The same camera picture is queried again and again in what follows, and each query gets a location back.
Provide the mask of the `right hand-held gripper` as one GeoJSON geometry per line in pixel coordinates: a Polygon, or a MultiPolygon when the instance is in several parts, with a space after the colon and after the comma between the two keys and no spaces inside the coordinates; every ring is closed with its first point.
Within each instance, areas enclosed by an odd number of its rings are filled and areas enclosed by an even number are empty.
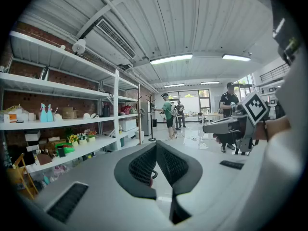
{"type": "Polygon", "coordinates": [[[249,153],[257,124],[268,112],[268,107],[256,91],[250,93],[241,103],[232,108],[232,116],[203,126],[204,133],[228,134],[235,132],[236,149],[249,153]]]}

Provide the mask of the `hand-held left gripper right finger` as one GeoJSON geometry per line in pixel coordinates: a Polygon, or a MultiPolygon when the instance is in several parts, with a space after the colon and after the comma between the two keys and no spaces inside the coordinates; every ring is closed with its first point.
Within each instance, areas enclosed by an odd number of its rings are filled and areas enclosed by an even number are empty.
{"type": "Polygon", "coordinates": [[[202,177],[203,168],[195,158],[162,141],[156,142],[156,161],[172,188],[169,219],[178,224],[190,218],[191,214],[180,206],[177,196],[194,189],[202,177]]]}

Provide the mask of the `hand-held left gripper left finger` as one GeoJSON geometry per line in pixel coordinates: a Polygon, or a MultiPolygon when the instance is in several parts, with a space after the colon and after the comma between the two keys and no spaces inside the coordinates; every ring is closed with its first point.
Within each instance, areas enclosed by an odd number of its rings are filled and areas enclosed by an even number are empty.
{"type": "Polygon", "coordinates": [[[156,144],[150,143],[117,162],[114,169],[115,180],[133,197],[155,200],[156,191],[151,187],[155,166],[156,144]]]}

